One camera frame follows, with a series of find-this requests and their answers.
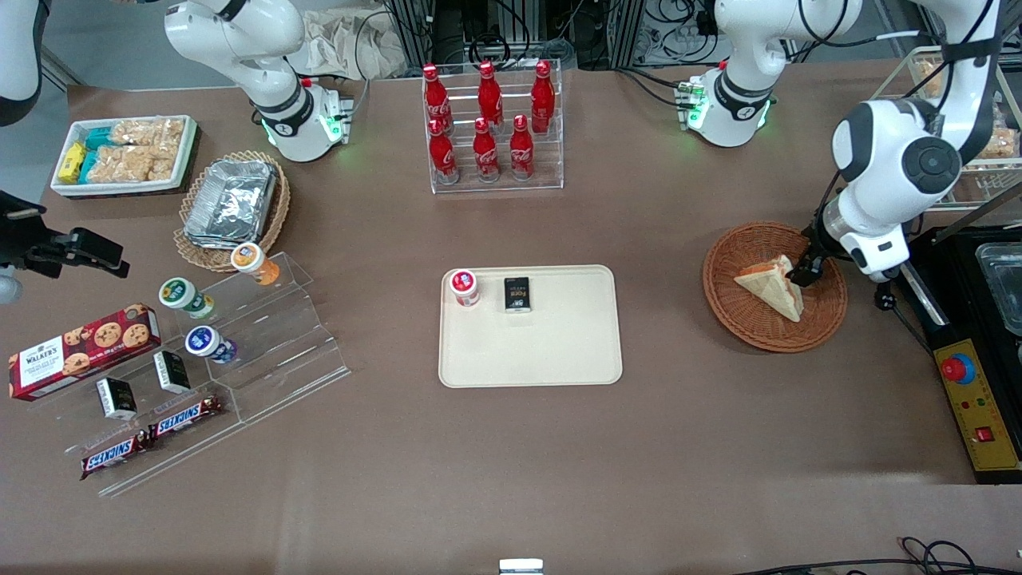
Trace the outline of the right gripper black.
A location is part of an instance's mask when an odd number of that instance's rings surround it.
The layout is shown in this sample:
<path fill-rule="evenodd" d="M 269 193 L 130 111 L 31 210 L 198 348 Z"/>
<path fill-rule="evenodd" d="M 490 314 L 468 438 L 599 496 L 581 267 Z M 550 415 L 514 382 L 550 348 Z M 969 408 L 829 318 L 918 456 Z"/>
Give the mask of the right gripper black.
<path fill-rule="evenodd" d="M 1 265 L 49 278 L 61 277 L 64 266 L 91 267 L 117 278 L 127 278 L 130 263 L 123 247 L 102 234 L 86 228 L 69 232 L 69 247 L 62 234 L 48 228 L 42 215 L 46 208 L 14 194 L 1 193 Z"/>

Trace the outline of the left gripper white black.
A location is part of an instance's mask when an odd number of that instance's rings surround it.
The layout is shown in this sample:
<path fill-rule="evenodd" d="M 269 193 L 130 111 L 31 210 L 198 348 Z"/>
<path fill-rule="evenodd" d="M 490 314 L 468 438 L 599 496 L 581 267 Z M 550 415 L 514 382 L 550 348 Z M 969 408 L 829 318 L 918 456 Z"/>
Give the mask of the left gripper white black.
<path fill-rule="evenodd" d="M 817 225 L 802 230 L 808 244 L 789 272 L 792 284 L 807 288 L 822 278 L 822 260 L 844 256 L 865 276 L 883 276 L 909 258 L 902 223 L 910 201 L 876 196 L 836 196 L 820 208 Z"/>

